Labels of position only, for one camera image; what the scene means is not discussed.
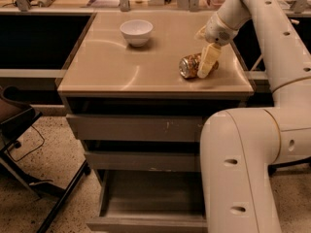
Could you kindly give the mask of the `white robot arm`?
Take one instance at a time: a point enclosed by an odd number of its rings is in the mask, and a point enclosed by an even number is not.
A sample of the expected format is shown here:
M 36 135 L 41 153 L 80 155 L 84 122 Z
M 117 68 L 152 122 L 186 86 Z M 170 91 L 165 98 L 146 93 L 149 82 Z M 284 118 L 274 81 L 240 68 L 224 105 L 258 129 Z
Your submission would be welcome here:
M 282 233 L 268 167 L 307 157 L 311 146 L 311 56 L 278 0 L 225 0 L 202 29 L 222 47 L 254 24 L 274 104 L 210 116 L 200 167 L 208 233 Z

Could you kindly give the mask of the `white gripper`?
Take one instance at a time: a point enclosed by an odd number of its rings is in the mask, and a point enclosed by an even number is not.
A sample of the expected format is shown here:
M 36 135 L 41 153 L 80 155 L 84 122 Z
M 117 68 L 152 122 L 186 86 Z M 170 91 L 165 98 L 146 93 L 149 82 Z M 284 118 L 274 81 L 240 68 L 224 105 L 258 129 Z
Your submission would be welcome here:
M 196 32 L 195 39 L 206 40 L 210 43 L 201 52 L 197 71 L 197 76 L 200 79 L 209 75 L 221 55 L 222 46 L 229 44 L 237 34 L 238 31 L 226 25 L 217 13 L 214 13 L 206 24 Z

